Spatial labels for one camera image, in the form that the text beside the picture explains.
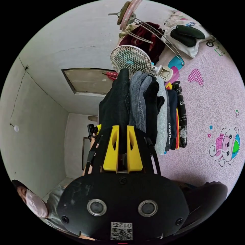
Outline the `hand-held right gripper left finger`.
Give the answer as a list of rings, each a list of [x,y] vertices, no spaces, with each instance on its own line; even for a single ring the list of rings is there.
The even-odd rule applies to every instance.
[[[112,127],[108,140],[108,147],[103,163],[103,170],[117,171],[119,156],[119,125]]]

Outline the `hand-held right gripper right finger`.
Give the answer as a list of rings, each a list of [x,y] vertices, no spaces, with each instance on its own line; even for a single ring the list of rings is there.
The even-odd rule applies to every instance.
[[[143,164],[133,126],[127,126],[127,170],[142,171]]]

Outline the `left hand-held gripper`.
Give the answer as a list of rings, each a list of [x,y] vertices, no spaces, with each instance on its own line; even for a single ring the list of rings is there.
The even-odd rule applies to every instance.
[[[101,130],[101,124],[98,124],[97,126],[96,126],[96,128],[97,128],[97,131],[96,131],[96,133],[95,133],[95,127],[94,127],[94,125],[93,124],[88,124],[87,125],[87,128],[88,128],[88,139],[89,139],[89,141],[91,141],[92,140],[92,138],[96,138],[96,135],[98,135],[98,133],[100,132],[100,130]]]

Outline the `person's left hand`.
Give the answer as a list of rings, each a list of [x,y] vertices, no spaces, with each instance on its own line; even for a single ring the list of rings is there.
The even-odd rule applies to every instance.
[[[90,150],[89,150],[89,151],[92,151],[93,148],[98,148],[99,145],[100,145],[99,141],[97,141],[96,138],[91,137],[91,141],[90,141]]]

